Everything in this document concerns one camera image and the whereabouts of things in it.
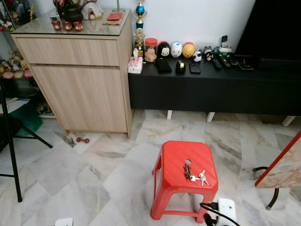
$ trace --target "glass top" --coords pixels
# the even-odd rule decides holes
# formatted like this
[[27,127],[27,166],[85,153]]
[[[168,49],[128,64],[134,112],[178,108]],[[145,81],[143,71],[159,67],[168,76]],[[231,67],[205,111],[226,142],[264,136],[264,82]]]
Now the glass top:
[[76,34],[76,35],[105,35],[105,36],[119,36],[123,25],[127,19],[130,9],[126,8],[125,15],[120,25],[104,25],[103,23],[112,12],[111,8],[103,9],[103,17],[97,20],[83,20],[83,30],[78,32],[74,28],[71,31],[65,31],[63,24],[60,31],[55,31],[51,21],[50,14],[55,12],[55,9],[39,16],[35,20],[16,29],[13,34]]

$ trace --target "wooden cabinet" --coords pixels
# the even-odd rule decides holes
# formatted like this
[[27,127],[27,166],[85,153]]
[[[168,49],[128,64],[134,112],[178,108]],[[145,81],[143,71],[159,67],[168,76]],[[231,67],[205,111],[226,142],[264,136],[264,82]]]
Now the wooden cabinet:
[[[84,21],[81,33],[53,32],[51,23],[44,23],[48,19],[38,18],[12,36],[63,129],[130,136],[130,11],[127,10],[120,28],[103,25],[102,21]],[[95,29],[89,30],[95,23],[100,35]]]

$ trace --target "television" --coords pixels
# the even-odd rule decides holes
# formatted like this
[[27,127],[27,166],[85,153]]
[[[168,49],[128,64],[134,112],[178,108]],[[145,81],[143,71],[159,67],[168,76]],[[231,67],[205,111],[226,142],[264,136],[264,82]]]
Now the television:
[[257,0],[235,51],[258,66],[301,67],[301,1]]

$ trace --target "trophy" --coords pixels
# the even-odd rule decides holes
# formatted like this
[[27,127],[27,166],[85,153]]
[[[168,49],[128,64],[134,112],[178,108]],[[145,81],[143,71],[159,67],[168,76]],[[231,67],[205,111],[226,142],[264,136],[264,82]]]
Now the trophy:
[[143,28],[143,19],[147,15],[147,11],[145,11],[144,6],[142,5],[142,2],[144,2],[144,0],[138,0],[138,2],[139,4],[134,11],[134,16],[137,19],[136,28]]
[[143,34],[143,29],[137,28],[136,33],[134,33],[133,35],[136,38],[135,47],[138,50],[138,56],[143,57],[143,53],[144,53],[143,43],[145,38],[145,34]]

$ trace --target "stool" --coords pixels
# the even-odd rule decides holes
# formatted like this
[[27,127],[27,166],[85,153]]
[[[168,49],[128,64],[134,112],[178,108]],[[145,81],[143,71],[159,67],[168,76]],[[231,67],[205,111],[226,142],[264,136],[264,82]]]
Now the stool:
[[[205,177],[209,183],[204,186],[201,181],[191,182],[185,177],[183,166],[185,161],[191,161],[191,175],[198,175],[205,170]],[[156,171],[161,170],[161,181],[156,193]],[[186,215],[196,217],[197,223],[204,222],[206,209],[200,208],[197,213],[188,211],[165,210],[171,196],[174,193],[201,194],[203,202],[212,202],[218,190],[218,179],[210,148],[203,143],[168,141],[162,145],[162,149],[153,169],[155,176],[154,202],[150,215],[159,220],[163,214]]]

